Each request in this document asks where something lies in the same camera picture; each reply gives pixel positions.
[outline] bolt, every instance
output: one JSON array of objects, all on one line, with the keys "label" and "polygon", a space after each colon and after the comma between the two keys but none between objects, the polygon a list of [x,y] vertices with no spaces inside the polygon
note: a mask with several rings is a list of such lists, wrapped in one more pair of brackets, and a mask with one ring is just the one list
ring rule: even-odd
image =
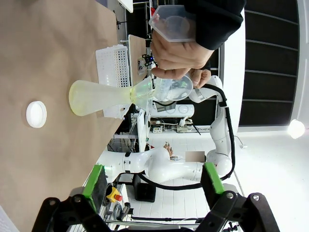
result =
[{"label": "bolt", "polygon": [[258,200],[260,199],[260,197],[259,197],[258,195],[254,195],[254,196],[253,196],[253,199],[256,200],[256,201],[258,201]]},{"label": "bolt", "polygon": [[226,197],[229,198],[229,199],[232,199],[232,198],[234,197],[234,195],[233,195],[231,192],[229,192],[229,193],[226,195]]},{"label": "bolt", "polygon": [[75,198],[74,198],[74,201],[75,201],[75,202],[81,202],[81,198],[80,198],[80,197],[75,197]]},{"label": "bolt", "polygon": [[55,201],[55,200],[50,200],[50,201],[49,201],[49,205],[54,205],[54,204],[56,204],[56,201]]}]

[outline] white device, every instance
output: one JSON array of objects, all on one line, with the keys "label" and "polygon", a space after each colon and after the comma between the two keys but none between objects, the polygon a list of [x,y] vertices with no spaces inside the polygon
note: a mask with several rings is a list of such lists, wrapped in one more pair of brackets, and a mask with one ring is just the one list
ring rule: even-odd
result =
[{"label": "white device", "polygon": [[151,117],[192,117],[194,114],[193,105],[176,105],[175,109],[157,112],[155,105],[151,109]]},{"label": "white device", "polygon": [[[217,76],[212,76],[208,84],[222,89],[222,82]],[[219,102],[223,102],[222,96],[213,89],[193,89],[189,95],[194,102],[202,102],[217,95]],[[232,161],[231,143],[228,132],[225,109],[227,105],[218,106],[218,116],[211,124],[210,134],[216,149],[208,152],[207,162],[215,165],[216,171],[223,176],[230,172]],[[145,171],[146,176],[157,183],[175,178],[184,178],[200,181],[202,173],[202,162],[185,162],[183,159],[171,161],[169,152],[165,148],[154,148],[141,153],[118,153],[104,151],[98,160],[99,164],[105,166],[108,182],[112,182],[121,173],[140,173]]]}]

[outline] power strip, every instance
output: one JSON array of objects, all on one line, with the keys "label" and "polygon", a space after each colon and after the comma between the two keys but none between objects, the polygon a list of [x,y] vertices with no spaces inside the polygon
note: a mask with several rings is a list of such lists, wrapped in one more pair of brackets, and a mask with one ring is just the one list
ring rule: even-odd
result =
[{"label": "power strip", "polygon": [[162,133],[163,130],[162,130],[162,126],[161,127],[154,127],[154,130],[153,130],[153,133]]}]

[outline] perforated basket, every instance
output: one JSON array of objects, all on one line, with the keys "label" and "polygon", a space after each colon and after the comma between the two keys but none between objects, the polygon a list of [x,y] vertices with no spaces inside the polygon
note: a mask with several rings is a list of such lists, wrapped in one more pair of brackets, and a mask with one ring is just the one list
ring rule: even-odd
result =
[{"label": "perforated basket", "polygon": [[[113,87],[131,86],[127,48],[121,44],[96,51],[98,82]],[[103,110],[105,117],[123,118],[130,105],[114,105]]]}]

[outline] bright lamp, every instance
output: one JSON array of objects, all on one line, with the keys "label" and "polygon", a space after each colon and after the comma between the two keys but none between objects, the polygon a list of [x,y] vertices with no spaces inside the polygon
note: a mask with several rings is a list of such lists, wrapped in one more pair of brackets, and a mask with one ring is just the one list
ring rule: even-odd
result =
[{"label": "bright lamp", "polygon": [[288,127],[288,133],[293,139],[297,139],[305,133],[305,125],[296,119],[293,119]]}]

